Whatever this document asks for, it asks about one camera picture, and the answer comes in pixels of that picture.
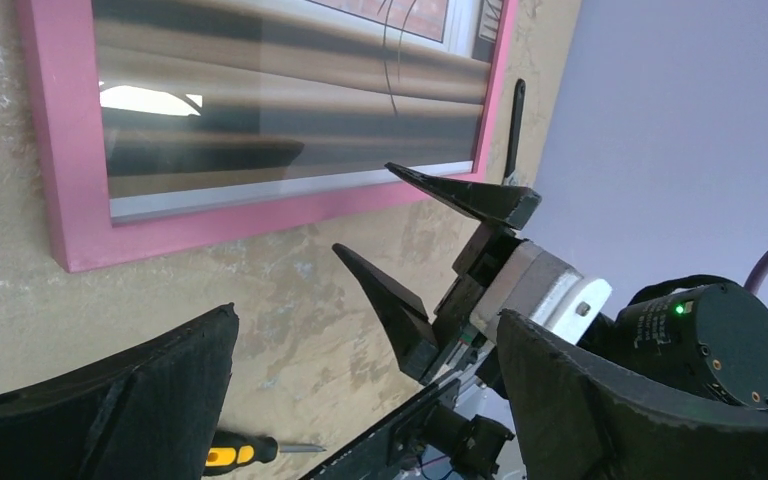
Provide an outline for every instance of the beige stucco wall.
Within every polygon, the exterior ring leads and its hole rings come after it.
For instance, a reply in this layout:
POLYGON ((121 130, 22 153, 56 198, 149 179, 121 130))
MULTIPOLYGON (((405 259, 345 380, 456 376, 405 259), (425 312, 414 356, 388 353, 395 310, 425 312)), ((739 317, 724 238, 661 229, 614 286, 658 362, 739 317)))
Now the beige stucco wall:
MULTIPOLYGON (((528 82, 519 163, 533 180, 580 0, 522 0, 488 179, 501 177, 510 92, 528 82)), ((16 16, 0 0, 0 393, 39 382, 235 302, 241 318, 222 423, 332 451, 417 390, 401 375, 341 242, 431 310, 475 223, 434 202, 340 218, 84 274, 49 256, 16 16)), ((324 456, 235 478, 295 478, 324 456)))

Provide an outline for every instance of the screw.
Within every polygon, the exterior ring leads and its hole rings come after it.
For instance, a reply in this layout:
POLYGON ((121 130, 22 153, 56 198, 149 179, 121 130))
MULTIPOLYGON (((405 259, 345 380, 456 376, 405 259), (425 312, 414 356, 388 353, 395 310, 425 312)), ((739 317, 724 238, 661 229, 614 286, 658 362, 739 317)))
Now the screw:
POLYGON ((577 307, 575 307, 575 313, 577 313, 580 316, 585 316, 588 313, 590 313, 590 305, 587 304, 587 302, 581 302, 578 304, 577 307))

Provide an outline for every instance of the picture frame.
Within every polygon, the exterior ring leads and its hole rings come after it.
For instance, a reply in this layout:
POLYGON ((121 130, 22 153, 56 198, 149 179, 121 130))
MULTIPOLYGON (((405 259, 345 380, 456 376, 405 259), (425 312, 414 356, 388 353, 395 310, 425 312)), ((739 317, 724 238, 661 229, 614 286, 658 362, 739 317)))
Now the picture frame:
MULTIPOLYGON (((487 2, 491 9, 496 5, 499 12, 472 165, 465 173, 453 175, 434 169, 428 171, 470 181, 481 181, 484 177, 517 7, 516 0, 503 3, 500 0, 479 1, 481 8, 486 9, 488 6, 484 3, 487 2)), ((386 171, 375 170, 361 172, 365 175, 363 182, 366 182, 362 186, 354 186, 351 179, 346 180, 348 177, 337 176, 336 188, 331 185, 316 190, 319 187, 310 187, 316 184, 315 181, 305 181, 302 183, 306 186, 299 187, 301 190, 290 196, 265 195, 261 201, 255 198, 247 203, 231 199, 225 203, 200 205, 193 211, 186 208, 169 210, 170 214, 156 217, 118 217, 116 209, 125 203, 117 204, 117 199, 111 197, 110 147, 100 102, 102 82, 93 2, 17 0, 17 8, 52 256, 68 272, 136 261, 425 198, 418 190, 395 181, 395 177, 390 177, 386 171)), ((482 30, 479 37, 486 35, 483 28, 479 30, 482 30)), ((384 27, 385 42, 390 38, 388 35, 391 34, 384 27)), ((454 45, 457 42, 449 39, 444 43, 454 45)), ((290 188, 287 185, 290 183, 282 183, 281 188, 290 188)), ((128 205, 149 205, 152 198, 145 195, 139 197, 140 202, 131 201, 128 205)), ((170 202, 167 197, 163 198, 163 202, 170 202)))

